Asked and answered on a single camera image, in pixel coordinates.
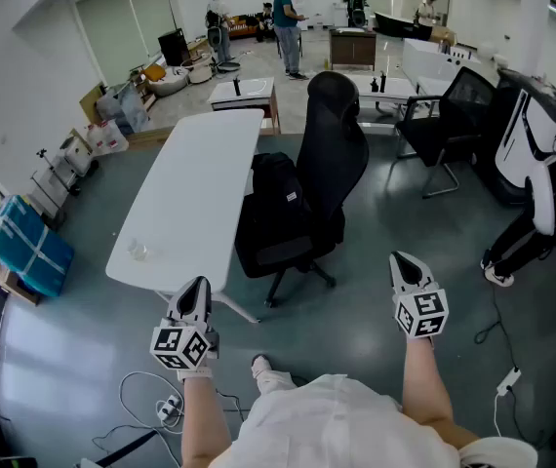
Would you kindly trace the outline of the white and black robot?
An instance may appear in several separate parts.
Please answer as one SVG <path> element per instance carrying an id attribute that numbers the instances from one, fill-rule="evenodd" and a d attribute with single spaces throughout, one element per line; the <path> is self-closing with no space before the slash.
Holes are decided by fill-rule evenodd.
<path id="1" fill-rule="evenodd" d="M 473 168 L 504 205 L 524 206 L 536 232 L 556 230 L 556 87 L 501 68 Z"/>

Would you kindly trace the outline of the white beanbag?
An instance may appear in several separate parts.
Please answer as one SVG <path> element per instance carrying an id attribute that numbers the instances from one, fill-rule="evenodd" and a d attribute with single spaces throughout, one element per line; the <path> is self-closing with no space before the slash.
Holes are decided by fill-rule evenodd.
<path id="1" fill-rule="evenodd" d="M 156 83 L 147 80 L 147 89 L 158 98 L 171 96 L 189 84 L 189 71 L 181 66 L 162 66 L 166 71 L 166 77 Z"/>

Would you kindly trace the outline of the brown wooden cabinet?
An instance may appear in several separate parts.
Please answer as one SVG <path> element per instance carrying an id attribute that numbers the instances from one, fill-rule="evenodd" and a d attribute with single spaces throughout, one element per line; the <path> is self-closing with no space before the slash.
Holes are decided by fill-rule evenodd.
<path id="1" fill-rule="evenodd" d="M 369 66 L 375 69 L 377 34 L 362 28 L 337 28 L 329 31 L 329 67 L 336 65 Z"/>

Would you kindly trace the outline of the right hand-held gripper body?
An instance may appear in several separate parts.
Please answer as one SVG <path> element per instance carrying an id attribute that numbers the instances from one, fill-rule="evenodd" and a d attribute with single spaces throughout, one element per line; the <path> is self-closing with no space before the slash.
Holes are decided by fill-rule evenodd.
<path id="1" fill-rule="evenodd" d="M 393 295 L 394 320 L 407 338 L 428 338 L 440 334 L 449 318 L 447 294 L 442 289 Z"/>

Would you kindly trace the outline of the person's white trouser leg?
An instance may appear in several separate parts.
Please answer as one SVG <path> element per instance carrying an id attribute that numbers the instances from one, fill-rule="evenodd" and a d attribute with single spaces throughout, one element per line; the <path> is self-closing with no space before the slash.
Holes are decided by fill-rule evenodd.
<path id="1" fill-rule="evenodd" d="M 288 372 L 275 370 L 265 355 L 258 354 L 253 358 L 251 371 L 261 395 L 297 388 L 292 376 Z"/>

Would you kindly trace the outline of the person's white shirt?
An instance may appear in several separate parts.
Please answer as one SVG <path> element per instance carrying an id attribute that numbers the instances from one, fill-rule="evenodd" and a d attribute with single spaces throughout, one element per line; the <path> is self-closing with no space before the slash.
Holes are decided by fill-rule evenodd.
<path id="1" fill-rule="evenodd" d="M 340 374 L 260 395 L 210 468 L 537 468 L 530 445 L 505 437 L 463 448 L 401 412 L 394 399 Z"/>

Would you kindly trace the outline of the person's right forearm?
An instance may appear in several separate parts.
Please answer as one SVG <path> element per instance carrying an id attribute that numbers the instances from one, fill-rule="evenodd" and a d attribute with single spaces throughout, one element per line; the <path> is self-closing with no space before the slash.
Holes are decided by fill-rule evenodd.
<path id="1" fill-rule="evenodd" d="M 456 425 L 450 396 L 438 371 L 434 350 L 426 338 L 408 338 L 402 391 L 403 413 L 421 426 L 434 429 L 456 449 L 478 440 Z"/>

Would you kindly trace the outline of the black sled-base chair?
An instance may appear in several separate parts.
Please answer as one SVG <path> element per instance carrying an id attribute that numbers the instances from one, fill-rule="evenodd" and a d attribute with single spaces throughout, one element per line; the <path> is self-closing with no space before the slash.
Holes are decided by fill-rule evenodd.
<path id="1" fill-rule="evenodd" d="M 418 158 L 428 169 L 424 199 L 459 189 L 450 165 L 469 162 L 482 139 L 495 87 L 463 66 L 440 96 L 409 97 L 404 117 L 395 124 L 395 160 Z"/>

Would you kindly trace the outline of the white power strip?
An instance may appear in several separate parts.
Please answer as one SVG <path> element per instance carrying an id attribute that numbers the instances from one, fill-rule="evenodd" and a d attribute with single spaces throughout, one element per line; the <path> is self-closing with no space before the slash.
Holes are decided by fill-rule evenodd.
<path id="1" fill-rule="evenodd" d="M 514 366 L 504 377 L 504 379 L 496 387 L 496 393 L 500 397 L 504 397 L 511 388 L 515 385 L 518 379 L 521 377 L 521 371 L 518 367 Z"/>
<path id="2" fill-rule="evenodd" d="M 180 406 L 182 399 L 179 396 L 171 395 L 165 401 L 156 403 L 157 417 L 163 422 L 173 422 L 180 416 Z"/>

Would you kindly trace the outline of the person's left forearm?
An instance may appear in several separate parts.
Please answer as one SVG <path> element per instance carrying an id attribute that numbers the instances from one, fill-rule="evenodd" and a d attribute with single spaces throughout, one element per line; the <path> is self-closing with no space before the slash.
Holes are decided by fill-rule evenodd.
<path id="1" fill-rule="evenodd" d="M 206 375 L 183 380 L 184 420 L 181 434 L 182 468 L 209 468 L 231 446 L 216 387 Z"/>

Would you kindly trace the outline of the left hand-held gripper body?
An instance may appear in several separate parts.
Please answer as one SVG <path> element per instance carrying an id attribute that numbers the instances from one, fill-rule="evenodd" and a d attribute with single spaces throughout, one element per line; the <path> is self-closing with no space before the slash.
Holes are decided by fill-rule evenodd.
<path id="1" fill-rule="evenodd" d="M 206 317 L 162 318 L 153 329 L 150 354 L 166 369 L 196 371 L 219 356 L 219 335 Z"/>

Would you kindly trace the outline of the blue wrapped box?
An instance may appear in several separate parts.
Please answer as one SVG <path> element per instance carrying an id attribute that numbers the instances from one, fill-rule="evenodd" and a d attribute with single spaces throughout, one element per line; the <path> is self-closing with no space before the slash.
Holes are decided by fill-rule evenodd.
<path id="1" fill-rule="evenodd" d="M 1 201 L 0 263 L 30 289 L 58 296 L 73 257 L 73 248 L 21 196 Z"/>

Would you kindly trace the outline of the white table with wooden frame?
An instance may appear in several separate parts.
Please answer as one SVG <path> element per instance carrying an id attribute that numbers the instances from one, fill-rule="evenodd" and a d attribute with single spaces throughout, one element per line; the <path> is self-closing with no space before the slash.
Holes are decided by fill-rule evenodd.
<path id="1" fill-rule="evenodd" d="M 281 126 L 274 78 L 240 80 L 240 97 L 235 95 L 232 80 L 219 83 L 215 86 L 208 98 L 208 104 L 212 109 L 214 111 L 261 109 L 263 111 L 263 120 L 259 133 L 262 136 L 280 135 Z"/>

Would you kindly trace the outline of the clear plastic bags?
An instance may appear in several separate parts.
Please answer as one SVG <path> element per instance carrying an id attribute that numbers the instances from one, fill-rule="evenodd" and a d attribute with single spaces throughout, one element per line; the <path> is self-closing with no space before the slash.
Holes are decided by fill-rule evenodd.
<path id="1" fill-rule="evenodd" d="M 103 121 L 114 121 L 123 136 L 154 129 L 137 88 L 132 82 L 110 87 L 96 101 L 96 109 Z"/>

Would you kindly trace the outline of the white metal-legged table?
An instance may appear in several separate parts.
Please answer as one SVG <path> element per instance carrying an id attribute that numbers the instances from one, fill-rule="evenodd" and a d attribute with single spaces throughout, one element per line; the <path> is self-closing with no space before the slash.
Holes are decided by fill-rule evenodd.
<path id="1" fill-rule="evenodd" d="M 347 74 L 346 77 L 357 87 L 360 102 L 371 104 L 383 117 L 394 116 L 409 98 L 417 95 L 413 84 L 408 79 L 387 76 L 385 92 L 381 93 L 380 75 Z"/>

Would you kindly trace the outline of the long white table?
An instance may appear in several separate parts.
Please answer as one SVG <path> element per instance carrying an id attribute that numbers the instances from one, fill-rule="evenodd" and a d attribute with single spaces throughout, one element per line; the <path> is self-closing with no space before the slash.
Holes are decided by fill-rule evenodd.
<path id="1" fill-rule="evenodd" d="M 167 296 L 203 276 L 215 301 L 258 322 L 223 290 L 262 119 L 260 109 L 236 109 L 178 121 L 117 235 L 109 278 Z M 129 256 L 132 238 L 148 247 L 146 260 Z"/>

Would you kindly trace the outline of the grey window blinds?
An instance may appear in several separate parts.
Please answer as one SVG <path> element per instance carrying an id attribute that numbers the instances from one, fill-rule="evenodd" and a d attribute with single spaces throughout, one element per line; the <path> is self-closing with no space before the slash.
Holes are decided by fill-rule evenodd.
<path id="1" fill-rule="evenodd" d="M 160 53 L 159 37 L 177 29 L 170 0 L 79 0 L 76 9 L 108 86 L 126 82 Z"/>

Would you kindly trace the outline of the cardboard sheet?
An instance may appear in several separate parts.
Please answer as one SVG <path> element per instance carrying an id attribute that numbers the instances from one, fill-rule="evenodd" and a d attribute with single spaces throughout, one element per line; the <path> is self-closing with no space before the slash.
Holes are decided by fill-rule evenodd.
<path id="1" fill-rule="evenodd" d="M 97 102 L 104 93 L 105 89 L 103 83 L 98 83 L 79 100 L 79 104 L 90 124 L 98 125 L 102 122 L 97 108 Z"/>

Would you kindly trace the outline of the black monitor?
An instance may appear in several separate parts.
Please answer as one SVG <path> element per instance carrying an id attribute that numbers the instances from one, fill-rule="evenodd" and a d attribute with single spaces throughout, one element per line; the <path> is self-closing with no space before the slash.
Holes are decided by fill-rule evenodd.
<path id="1" fill-rule="evenodd" d="M 160 51 L 169 66 L 181 66 L 190 59 L 183 31 L 178 28 L 158 37 Z"/>

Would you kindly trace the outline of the white wristband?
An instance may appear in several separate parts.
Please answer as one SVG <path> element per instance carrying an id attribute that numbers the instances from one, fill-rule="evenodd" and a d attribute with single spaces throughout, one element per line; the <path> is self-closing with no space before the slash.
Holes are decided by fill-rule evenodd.
<path id="1" fill-rule="evenodd" d="M 192 378 L 213 378 L 213 372 L 208 366 L 200 366 L 194 370 L 192 369 L 181 369 L 177 370 L 177 377 L 180 383 L 184 383 L 186 379 Z"/>

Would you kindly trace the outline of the orange sofa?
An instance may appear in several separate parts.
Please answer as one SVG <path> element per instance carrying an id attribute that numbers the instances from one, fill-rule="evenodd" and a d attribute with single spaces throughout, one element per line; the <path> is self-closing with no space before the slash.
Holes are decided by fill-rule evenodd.
<path id="1" fill-rule="evenodd" d="M 232 16 L 227 22 L 230 39 L 255 37 L 258 33 L 258 16 L 255 14 Z"/>

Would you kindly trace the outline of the black object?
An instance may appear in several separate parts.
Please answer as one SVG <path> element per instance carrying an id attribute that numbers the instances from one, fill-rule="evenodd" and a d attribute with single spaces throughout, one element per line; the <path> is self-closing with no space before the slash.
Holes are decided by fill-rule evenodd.
<path id="1" fill-rule="evenodd" d="M 258 154 L 252 170 L 258 263 L 285 262 L 312 251 L 312 211 L 292 159 L 283 152 Z"/>

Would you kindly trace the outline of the black mesh office chair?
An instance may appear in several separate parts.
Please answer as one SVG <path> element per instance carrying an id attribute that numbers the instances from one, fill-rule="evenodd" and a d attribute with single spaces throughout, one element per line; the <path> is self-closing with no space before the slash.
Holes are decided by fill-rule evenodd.
<path id="1" fill-rule="evenodd" d="M 267 306 L 290 269 L 313 272 L 330 288 L 337 283 L 325 272 L 318 258 L 331 253 L 344 239 L 342 205 L 364 174 L 369 161 L 369 144 L 357 122 L 360 111 L 355 84 L 345 75 L 323 71 L 312 78 L 308 88 L 306 124 L 294 162 L 298 180 L 312 211 L 309 253 L 269 265 L 257 261 L 252 218 L 253 190 L 243 201 L 235 236 L 235 250 L 245 275 L 251 279 L 272 276 Z"/>

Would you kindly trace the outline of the white wheeled cart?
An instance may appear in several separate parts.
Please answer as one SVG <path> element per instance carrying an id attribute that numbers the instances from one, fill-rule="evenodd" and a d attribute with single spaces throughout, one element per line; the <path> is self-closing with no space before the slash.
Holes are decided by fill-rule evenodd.
<path id="1" fill-rule="evenodd" d="M 36 156 L 44 168 L 30 177 L 34 188 L 31 192 L 33 206 L 50 218 L 57 217 L 68 197 L 78 197 L 81 183 L 99 167 L 94 151 L 75 130 L 61 143 L 55 154 L 46 148 Z"/>

